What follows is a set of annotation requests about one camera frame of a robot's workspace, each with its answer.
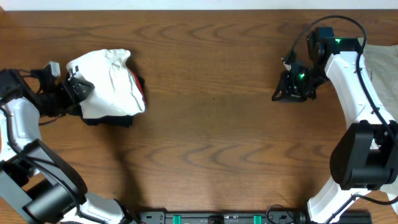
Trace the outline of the white t-shirt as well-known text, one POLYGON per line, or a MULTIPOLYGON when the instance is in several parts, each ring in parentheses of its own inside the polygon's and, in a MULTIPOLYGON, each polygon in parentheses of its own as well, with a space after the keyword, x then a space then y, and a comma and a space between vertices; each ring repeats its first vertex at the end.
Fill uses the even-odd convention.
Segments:
POLYGON ((83 118, 134 116, 146 110, 136 76, 126 66, 126 49, 89 52, 67 63, 74 77, 90 82, 94 90, 80 103, 83 118))

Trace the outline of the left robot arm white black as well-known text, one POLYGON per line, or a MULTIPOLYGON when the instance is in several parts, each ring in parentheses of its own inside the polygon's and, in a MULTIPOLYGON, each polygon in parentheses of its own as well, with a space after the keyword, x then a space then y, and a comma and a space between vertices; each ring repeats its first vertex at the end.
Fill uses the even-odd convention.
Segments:
POLYGON ((87 99, 91 82, 74 76, 56 83, 32 70, 32 91, 15 69, 1 70, 1 198, 27 223, 139 223, 116 199, 88 191, 81 175, 42 141, 41 116, 64 115, 87 99))

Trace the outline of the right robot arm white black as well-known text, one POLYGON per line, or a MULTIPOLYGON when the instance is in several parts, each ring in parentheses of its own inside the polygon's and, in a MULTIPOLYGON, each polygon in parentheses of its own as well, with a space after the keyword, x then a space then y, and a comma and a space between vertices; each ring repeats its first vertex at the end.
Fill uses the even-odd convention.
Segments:
POLYGON ((307 37, 311 67, 292 52, 273 101, 316 98, 316 89, 331 82, 347 130, 330 157, 331 177, 307 202, 307 223, 351 223, 345 214, 361 198, 397 209, 397 121, 380 101, 366 71, 363 45, 355 38, 313 33, 307 37))

